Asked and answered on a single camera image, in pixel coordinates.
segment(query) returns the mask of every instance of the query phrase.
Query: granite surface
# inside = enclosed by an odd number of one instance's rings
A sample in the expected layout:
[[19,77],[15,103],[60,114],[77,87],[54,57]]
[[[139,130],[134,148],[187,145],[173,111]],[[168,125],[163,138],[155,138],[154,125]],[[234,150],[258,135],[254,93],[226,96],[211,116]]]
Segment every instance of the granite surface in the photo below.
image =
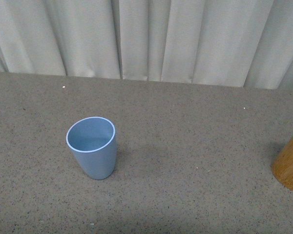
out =
[[[104,180],[65,142],[90,116],[116,127]],[[291,234],[292,135],[290,91],[0,73],[0,233]]]

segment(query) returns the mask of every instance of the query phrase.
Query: white curtain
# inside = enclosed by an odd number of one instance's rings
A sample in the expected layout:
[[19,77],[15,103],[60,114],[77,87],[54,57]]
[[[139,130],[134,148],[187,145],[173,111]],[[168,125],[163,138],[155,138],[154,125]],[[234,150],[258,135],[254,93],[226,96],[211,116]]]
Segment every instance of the white curtain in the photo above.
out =
[[293,0],[0,0],[0,71],[293,90]]

